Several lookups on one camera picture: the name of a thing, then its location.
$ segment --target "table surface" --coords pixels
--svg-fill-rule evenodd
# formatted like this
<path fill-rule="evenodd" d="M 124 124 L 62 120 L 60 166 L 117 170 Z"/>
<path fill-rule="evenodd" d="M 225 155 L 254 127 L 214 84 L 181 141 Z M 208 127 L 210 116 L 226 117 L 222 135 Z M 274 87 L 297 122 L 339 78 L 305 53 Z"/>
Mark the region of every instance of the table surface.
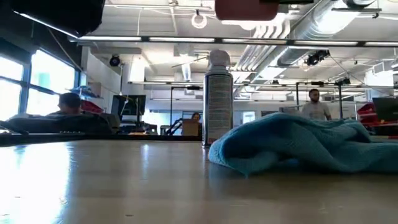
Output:
<path fill-rule="evenodd" d="M 397 223 L 398 177 L 263 173 L 195 142 L 0 148 L 0 223 Z"/>

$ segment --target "red object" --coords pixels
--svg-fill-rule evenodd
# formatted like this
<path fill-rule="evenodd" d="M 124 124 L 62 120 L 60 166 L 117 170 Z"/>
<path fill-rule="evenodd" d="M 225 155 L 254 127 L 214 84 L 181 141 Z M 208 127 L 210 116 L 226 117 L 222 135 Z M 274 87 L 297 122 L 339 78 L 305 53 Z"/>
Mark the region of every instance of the red object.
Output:
<path fill-rule="evenodd" d="M 270 21 L 275 18 L 279 1 L 263 3 L 259 0 L 215 0 L 219 20 Z"/>
<path fill-rule="evenodd" d="M 96 113 L 96 114 L 100 114 L 104 111 L 99 106 L 95 105 L 95 103 L 86 100 L 81 100 L 81 109 L 83 111 Z"/>
<path fill-rule="evenodd" d="M 398 124 L 398 121 L 382 121 L 379 120 L 374 109 L 373 103 L 366 103 L 357 111 L 359 115 L 359 122 L 361 122 L 365 127 L 376 127 L 384 126 L 387 124 Z"/>

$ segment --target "white can cap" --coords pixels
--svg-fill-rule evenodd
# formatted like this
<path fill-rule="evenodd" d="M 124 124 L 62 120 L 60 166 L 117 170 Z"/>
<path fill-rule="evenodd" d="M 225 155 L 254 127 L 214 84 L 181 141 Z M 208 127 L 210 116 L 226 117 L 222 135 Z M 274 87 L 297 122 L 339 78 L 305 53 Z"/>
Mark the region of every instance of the white can cap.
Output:
<path fill-rule="evenodd" d="M 231 58 L 228 53 L 224 50 L 212 50 L 209 56 L 210 69 L 214 66 L 227 67 L 231 65 Z"/>

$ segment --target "can label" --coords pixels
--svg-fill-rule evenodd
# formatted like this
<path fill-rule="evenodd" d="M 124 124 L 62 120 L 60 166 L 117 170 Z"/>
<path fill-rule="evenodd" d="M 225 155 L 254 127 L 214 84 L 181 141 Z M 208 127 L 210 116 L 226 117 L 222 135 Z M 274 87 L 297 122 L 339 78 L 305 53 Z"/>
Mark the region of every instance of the can label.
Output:
<path fill-rule="evenodd" d="M 212 75 L 208 77 L 208 126 L 207 142 L 212 144 L 232 127 L 232 77 Z"/>

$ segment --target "microfiber cloth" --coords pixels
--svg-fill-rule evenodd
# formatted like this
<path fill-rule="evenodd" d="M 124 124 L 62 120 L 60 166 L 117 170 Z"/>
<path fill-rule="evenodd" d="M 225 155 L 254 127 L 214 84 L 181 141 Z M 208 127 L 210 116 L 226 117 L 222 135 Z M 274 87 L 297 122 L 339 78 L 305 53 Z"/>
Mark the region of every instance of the microfiber cloth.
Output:
<path fill-rule="evenodd" d="M 232 129 L 208 154 L 211 162 L 245 175 L 269 170 L 287 157 L 337 172 L 398 171 L 398 144 L 372 142 L 361 123 L 313 121 L 285 113 Z"/>

